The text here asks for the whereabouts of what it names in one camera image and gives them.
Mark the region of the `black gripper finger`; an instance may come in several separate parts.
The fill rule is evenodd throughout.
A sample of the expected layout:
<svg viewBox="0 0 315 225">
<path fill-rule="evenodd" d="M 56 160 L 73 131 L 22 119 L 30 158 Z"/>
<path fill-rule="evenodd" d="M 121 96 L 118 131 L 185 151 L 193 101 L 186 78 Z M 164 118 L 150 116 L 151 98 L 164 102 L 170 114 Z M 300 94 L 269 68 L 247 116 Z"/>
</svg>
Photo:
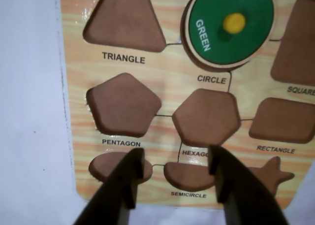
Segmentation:
<svg viewBox="0 0 315 225">
<path fill-rule="evenodd" d="M 136 207 L 138 180 L 144 178 L 145 152 L 132 149 L 118 163 L 74 222 L 76 225 L 127 225 Z"/>
<path fill-rule="evenodd" d="M 220 145 L 209 146 L 208 154 L 209 174 L 227 225 L 288 224 L 274 196 L 233 154 Z"/>
</svg>

